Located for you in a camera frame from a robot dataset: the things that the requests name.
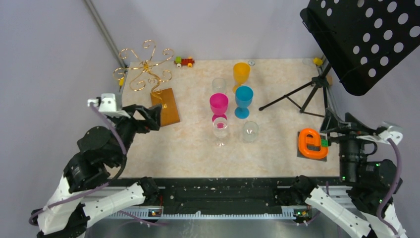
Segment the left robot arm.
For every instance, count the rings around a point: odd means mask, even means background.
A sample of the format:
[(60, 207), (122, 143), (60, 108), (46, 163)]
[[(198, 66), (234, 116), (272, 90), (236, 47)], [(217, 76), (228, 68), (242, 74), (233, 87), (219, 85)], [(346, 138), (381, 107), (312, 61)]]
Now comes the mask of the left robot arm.
[(103, 218), (134, 205), (153, 205), (159, 188), (143, 177), (122, 191), (84, 202), (84, 198), (116, 181), (127, 164), (134, 137), (160, 129), (162, 106), (130, 105), (106, 112), (98, 103), (90, 108), (106, 123), (95, 126), (77, 141), (79, 151), (63, 170), (57, 189), (29, 223), (39, 228), (39, 238), (82, 238), (88, 228)]

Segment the pink plastic wine glass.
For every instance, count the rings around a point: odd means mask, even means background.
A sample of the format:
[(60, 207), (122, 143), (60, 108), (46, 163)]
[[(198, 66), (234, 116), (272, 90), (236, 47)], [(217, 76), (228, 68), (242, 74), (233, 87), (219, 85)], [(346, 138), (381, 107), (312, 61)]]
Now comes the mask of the pink plastic wine glass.
[(217, 118), (227, 119), (226, 112), (229, 105), (228, 97), (223, 93), (215, 93), (211, 95), (210, 99), (210, 109), (213, 112), (212, 122)]

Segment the clear wine glass back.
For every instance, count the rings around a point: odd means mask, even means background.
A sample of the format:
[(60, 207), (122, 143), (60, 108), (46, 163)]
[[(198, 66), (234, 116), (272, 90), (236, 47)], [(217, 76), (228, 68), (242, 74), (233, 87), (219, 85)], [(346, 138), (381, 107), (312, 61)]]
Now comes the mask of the clear wine glass back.
[(217, 146), (225, 146), (225, 139), (228, 136), (228, 123), (227, 119), (218, 117), (213, 121), (213, 133), (217, 138)]

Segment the blue plastic wine glass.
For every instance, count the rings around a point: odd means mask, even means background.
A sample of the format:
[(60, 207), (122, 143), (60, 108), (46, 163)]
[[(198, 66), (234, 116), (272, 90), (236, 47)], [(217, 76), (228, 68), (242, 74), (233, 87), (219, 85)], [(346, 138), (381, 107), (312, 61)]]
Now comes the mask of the blue plastic wine glass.
[(246, 119), (250, 112), (248, 107), (252, 103), (254, 97), (253, 90), (248, 86), (240, 86), (235, 91), (235, 103), (237, 108), (234, 115), (239, 119)]

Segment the yellow plastic wine glass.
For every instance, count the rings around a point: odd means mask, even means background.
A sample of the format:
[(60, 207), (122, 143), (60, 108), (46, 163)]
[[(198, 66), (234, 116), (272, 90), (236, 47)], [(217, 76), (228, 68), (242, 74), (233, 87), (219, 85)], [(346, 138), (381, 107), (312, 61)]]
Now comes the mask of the yellow plastic wine glass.
[(239, 62), (233, 66), (233, 79), (235, 85), (232, 88), (233, 93), (247, 82), (250, 74), (250, 66), (247, 63)]

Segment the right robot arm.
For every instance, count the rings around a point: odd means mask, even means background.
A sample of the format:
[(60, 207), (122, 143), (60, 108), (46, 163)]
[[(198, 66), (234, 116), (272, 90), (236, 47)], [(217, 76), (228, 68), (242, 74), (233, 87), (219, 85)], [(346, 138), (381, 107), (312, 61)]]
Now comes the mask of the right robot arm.
[[(353, 238), (404, 238), (392, 196), (402, 184), (402, 158), (398, 144), (403, 139), (400, 126), (383, 122), (378, 128), (365, 126), (350, 113), (344, 119), (326, 109), (322, 133), (337, 133), (329, 141), (337, 143), (340, 157), (340, 182), (348, 187), (347, 195), (360, 212), (357, 216), (321, 189), (316, 180), (298, 176), (288, 188), (294, 205), (310, 205)], [(366, 144), (390, 145), (396, 161), (368, 161)]]

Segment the clear wine glass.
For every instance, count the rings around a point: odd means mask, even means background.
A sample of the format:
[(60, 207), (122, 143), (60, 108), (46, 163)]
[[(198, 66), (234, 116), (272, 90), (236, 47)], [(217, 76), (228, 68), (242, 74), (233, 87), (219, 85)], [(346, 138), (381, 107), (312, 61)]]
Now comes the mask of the clear wine glass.
[(259, 126), (254, 121), (247, 121), (243, 125), (242, 139), (246, 143), (254, 142), (259, 134)]
[(215, 78), (212, 81), (212, 92), (215, 93), (222, 93), (225, 94), (226, 93), (226, 80), (224, 78)]
[(213, 133), (217, 138), (217, 146), (225, 146), (225, 139), (228, 136), (228, 123), (227, 119), (218, 117), (213, 121)]

